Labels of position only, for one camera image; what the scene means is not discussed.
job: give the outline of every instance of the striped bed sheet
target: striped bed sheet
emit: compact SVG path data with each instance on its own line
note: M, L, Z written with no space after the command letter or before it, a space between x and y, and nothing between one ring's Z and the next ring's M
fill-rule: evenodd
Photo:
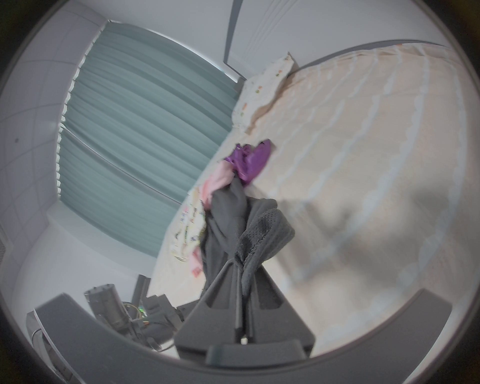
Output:
M275 148L246 190L275 198L295 238L264 263L315 333L312 355L365 334L420 288L453 303L480 280L479 98L456 53L421 43L350 52L291 75L250 135ZM199 297L204 277L168 254L149 294Z

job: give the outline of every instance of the green curtain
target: green curtain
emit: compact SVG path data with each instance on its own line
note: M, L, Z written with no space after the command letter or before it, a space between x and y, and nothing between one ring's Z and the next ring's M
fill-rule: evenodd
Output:
M179 202L230 131L234 85L171 40L108 23L64 115L61 200L156 257Z

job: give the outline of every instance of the bed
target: bed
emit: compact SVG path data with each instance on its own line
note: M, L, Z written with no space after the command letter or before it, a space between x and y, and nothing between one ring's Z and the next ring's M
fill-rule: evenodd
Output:
M233 129L198 179L236 143L271 139L246 193L275 198L296 231L264 266L315 333L312 356L373 329L422 287L454 304L444 335L455 330L479 280L478 105L448 48L350 52L288 77L251 134ZM149 294L177 306L199 297L204 277L168 254L171 236L170 226Z

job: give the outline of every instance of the floral pillow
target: floral pillow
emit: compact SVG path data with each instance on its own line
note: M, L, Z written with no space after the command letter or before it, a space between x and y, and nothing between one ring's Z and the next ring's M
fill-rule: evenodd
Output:
M233 127L249 132L255 121L263 116L275 101L282 84L293 67L290 55L271 63L261 74L251 77L243 85L232 112Z

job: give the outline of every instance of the purple garment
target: purple garment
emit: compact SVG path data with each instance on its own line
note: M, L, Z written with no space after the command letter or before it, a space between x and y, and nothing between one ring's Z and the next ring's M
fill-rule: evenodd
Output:
M250 184L256 178L270 157L271 141L266 139L259 143L252 150L250 144L241 146L237 144L232 154L225 158L233 165L233 170L237 172L244 186Z

